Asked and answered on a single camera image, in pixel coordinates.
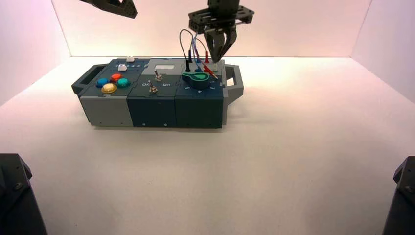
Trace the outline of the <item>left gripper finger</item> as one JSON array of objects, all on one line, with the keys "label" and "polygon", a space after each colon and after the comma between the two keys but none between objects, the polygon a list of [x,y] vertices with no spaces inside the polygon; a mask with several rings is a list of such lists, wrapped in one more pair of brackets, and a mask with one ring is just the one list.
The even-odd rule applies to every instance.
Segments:
[{"label": "left gripper finger", "polygon": [[138,12],[132,0],[80,0],[112,14],[134,19]]}]

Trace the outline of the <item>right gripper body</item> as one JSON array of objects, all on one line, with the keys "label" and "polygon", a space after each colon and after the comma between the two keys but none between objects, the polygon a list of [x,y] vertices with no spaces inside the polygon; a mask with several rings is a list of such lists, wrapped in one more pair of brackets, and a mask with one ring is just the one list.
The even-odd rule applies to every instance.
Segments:
[{"label": "right gripper body", "polygon": [[254,11],[242,6],[238,0],[209,0],[207,8],[188,14],[188,27],[198,34],[203,34],[239,24],[249,24],[253,15]]}]

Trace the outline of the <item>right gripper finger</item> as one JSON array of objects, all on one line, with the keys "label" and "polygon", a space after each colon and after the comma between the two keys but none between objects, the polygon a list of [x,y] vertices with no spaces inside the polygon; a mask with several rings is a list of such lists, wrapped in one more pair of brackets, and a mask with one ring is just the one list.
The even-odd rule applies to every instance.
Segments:
[{"label": "right gripper finger", "polygon": [[219,62],[219,60],[223,57],[224,34],[218,31],[206,32],[205,40],[213,63]]},{"label": "right gripper finger", "polygon": [[226,52],[235,43],[237,38],[237,31],[235,27],[228,27],[223,29],[223,43],[220,47],[220,59],[226,54]]}]

